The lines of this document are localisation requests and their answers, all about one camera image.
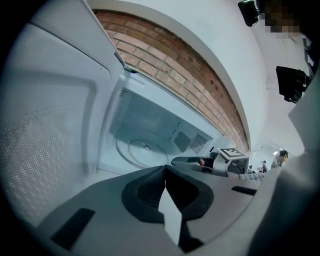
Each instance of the black rubber pad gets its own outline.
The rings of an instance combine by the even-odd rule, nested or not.
[[[52,237],[51,240],[57,245],[70,250],[78,237],[85,229],[95,211],[81,208],[79,209]]]

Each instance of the gray plastic surface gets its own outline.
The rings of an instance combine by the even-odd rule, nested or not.
[[[125,185],[156,167],[96,183],[54,210],[38,227],[51,237],[80,207],[96,211],[71,249],[78,255],[181,255],[162,224],[141,222],[123,206]],[[251,195],[231,190],[233,186],[257,189],[258,181],[218,177],[175,167],[209,185],[214,193],[212,206],[203,217],[188,221],[191,235],[204,243],[223,232],[243,212]]]

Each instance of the white wall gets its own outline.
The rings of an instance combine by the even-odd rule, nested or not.
[[[254,157],[252,157],[252,159],[249,161],[249,166],[252,165],[252,169],[255,170],[257,168],[257,166],[260,164],[261,161],[266,161],[266,167],[268,168],[268,170],[271,169],[271,164],[274,161],[275,156],[261,148],[260,150],[258,150],[257,152],[255,152]]]
[[[267,117],[266,69],[251,29],[231,0],[88,0],[91,8],[131,13],[181,37],[211,65],[239,112],[252,151]]]
[[[305,147],[288,114],[281,113],[277,105],[270,106],[270,109],[265,126],[265,138],[294,156],[301,155]]]

